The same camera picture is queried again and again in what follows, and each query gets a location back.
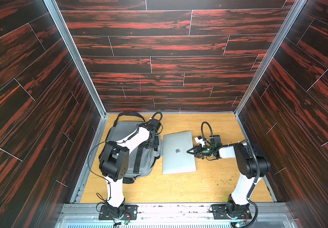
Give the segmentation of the grey zippered laptop bag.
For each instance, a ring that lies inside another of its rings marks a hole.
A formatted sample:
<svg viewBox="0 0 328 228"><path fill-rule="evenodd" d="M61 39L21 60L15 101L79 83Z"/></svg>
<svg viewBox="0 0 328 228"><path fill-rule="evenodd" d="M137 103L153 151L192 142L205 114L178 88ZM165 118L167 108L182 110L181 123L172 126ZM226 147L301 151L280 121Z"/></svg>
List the grey zippered laptop bag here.
<svg viewBox="0 0 328 228"><path fill-rule="evenodd" d="M124 184L148 176L163 155L162 118L163 114L156 112L146 122L137 112L120 113L99 155L102 175Z"/></svg>

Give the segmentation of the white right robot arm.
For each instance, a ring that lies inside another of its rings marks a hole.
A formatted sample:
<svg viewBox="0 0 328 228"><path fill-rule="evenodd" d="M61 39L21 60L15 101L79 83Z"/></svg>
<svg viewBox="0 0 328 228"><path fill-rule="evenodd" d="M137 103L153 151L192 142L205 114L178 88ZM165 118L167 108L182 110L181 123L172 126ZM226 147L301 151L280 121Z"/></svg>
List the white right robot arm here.
<svg viewBox="0 0 328 228"><path fill-rule="evenodd" d="M187 153L195 158L206 159L214 157L214 160L235 158L237 167L241 173L235 190L229 196L228 207L233 209L245 207L250 203L250 197L259 180L270 171L270 163L256 152L248 140L238 143L221 144L214 146L195 146Z"/></svg>

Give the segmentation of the silver apple laptop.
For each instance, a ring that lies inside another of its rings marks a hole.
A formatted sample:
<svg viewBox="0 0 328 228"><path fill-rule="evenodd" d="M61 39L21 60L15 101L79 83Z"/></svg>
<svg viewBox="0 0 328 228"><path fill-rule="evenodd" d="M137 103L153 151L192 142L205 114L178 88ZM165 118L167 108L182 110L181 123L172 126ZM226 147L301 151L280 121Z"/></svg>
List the silver apple laptop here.
<svg viewBox="0 0 328 228"><path fill-rule="evenodd" d="M191 131L164 135L163 174L196 172L195 157L187 151L193 148Z"/></svg>

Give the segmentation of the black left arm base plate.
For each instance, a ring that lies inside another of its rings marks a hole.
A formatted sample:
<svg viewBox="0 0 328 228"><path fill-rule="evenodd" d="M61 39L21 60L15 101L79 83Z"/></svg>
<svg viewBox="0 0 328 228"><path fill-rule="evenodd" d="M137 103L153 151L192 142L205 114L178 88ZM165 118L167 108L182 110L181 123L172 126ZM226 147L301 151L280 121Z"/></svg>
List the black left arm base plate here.
<svg viewBox="0 0 328 228"><path fill-rule="evenodd" d="M138 213L138 205L123 204L118 208L109 204L101 207L98 219L99 220L136 220Z"/></svg>

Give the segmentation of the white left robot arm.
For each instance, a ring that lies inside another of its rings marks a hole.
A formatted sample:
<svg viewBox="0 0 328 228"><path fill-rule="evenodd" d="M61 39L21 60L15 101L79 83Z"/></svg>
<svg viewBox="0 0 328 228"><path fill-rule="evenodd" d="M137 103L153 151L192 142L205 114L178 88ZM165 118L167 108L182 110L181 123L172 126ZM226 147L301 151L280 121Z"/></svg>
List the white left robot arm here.
<svg viewBox="0 0 328 228"><path fill-rule="evenodd" d="M113 208L124 204L124 182L148 176L162 154L163 142L154 130L135 126L130 133L119 133L114 128L99 156L99 169L107 183L107 204Z"/></svg>

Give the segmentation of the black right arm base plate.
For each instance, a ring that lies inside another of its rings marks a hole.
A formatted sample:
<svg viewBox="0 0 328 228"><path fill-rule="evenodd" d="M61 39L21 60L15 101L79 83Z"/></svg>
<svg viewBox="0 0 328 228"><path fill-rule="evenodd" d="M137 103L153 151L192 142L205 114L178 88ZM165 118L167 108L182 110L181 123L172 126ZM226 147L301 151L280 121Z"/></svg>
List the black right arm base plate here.
<svg viewBox="0 0 328 228"><path fill-rule="evenodd" d="M240 219L248 220L252 218L247 205L227 205L227 204L213 204L210 206L209 212L214 216L214 219Z"/></svg>

